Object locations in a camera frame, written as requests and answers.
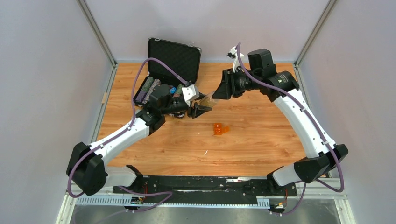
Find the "clear pill bottle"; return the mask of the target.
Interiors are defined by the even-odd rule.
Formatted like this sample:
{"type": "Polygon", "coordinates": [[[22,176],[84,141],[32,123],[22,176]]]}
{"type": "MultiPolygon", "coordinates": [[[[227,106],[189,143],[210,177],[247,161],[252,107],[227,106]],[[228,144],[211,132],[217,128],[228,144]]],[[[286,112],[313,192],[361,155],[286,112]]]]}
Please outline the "clear pill bottle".
{"type": "Polygon", "coordinates": [[[201,105],[201,106],[213,108],[219,102],[219,99],[213,98],[214,93],[215,93],[215,91],[212,91],[211,93],[205,95],[198,102],[198,104],[201,105]]]}

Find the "orange pill organizer box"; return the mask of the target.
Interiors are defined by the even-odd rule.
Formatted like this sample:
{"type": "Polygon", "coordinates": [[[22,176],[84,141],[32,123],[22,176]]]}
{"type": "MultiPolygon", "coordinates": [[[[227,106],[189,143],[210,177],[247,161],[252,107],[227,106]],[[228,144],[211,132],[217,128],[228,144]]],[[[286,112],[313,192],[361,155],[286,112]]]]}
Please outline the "orange pill organizer box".
{"type": "Polygon", "coordinates": [[[229,126],[225,126],[222,123],[214,123],[213,124],[213,135],[223,135],[230,131],[229,126]]]}

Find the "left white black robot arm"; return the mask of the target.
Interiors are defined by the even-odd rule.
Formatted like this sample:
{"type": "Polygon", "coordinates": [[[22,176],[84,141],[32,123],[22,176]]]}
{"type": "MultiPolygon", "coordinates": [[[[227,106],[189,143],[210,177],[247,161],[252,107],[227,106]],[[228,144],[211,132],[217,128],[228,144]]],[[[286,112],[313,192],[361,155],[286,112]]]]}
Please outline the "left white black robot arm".
{"type": "Polygon", "coordinates": [[[136,170],[109,167],[108,164],[129,146],[157,131],[165,123],[167,114],[186,112],[188,117],[197,118],[212,110],[211,107],[196,102],[197,99],[204,98],[197,86],[192,84],[181,90],[182,94],[174,98],[167,85],[156,86],[144,107],[135,112],[123,127],[96,142],[76,144],[66,170],[69,195],[73,198],[81,196],[72,193],[72,183],[87,196],[98,193],[103,187],[123,186],[132,193],[139,192],[143,180],[138,177],[136,170]]]}

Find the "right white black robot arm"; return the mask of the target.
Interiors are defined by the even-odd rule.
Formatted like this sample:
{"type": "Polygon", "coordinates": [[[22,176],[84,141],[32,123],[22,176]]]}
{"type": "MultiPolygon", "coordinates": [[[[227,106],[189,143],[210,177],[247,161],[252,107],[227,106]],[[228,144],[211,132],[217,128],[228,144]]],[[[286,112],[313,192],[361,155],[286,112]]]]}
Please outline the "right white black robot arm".
{"type": "Polygon", "coordinates": [[[259,90],[284,114],[305,151],[303,159],[267,175],[269,193],[278,195],[290,183],[311,183],[334,168],[340,169],[340,162],[348,154],[347,147],[336,144],[322,128],[293,75],[288,71],[276,71],[271,52],[267,49],[249,52],[249,70],[244,67],[243,54],[237,46],[227,55],[234,60],[233,67],[222,72],[220,85],[212,98],[238,98],[246,91],[259,90]]]}

